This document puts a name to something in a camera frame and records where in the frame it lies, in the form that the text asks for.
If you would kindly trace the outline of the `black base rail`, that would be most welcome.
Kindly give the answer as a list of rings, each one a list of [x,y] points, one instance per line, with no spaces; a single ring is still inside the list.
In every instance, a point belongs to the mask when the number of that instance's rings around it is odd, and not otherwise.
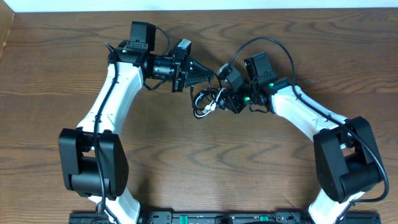
[[[113,222],[112,217],[94,213],[71,213],[68,223],[132,223]],[[148,224],[217,224],[217,223],[315,223],[310,215],[303,211],[279,210],[268,213],[183,213],[183,212],[144,212],[139,215],[137,223]],[[337,223],[345,224],[380,224],[381,218],[377,213],[348,213]]]

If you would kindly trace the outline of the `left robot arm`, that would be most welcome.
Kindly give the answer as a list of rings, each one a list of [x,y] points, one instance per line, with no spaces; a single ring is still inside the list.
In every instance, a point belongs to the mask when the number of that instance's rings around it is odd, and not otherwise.
[[[75,129],[62,129],[58,146],[67,190],[96,204],[100,221],[145,223],[140,203],[127,189],[129,166],[119,135],[137,92],[147,79],[171,82],[181,92],[211,80],[215,73],[190,56],[191,41],[154,54],[159,28],[134,21],[130,37],[109,50],[104,85],[88,114]]]

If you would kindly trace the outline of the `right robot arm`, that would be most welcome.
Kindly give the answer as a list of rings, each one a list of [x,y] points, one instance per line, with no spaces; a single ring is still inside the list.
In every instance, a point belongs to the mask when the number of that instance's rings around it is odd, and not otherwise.
[[[312,223],[338,223],[354,203],[388,179],[370,123],[361,116],[348,119],[308,97],[288,78],[278,78],[267,54],[244,61],[249,78],[230,64],[218,72],[230,87],[225,107],[238,114],[246,105],[291,122],[314,146],[315,168],[321,190],[307,210]]]

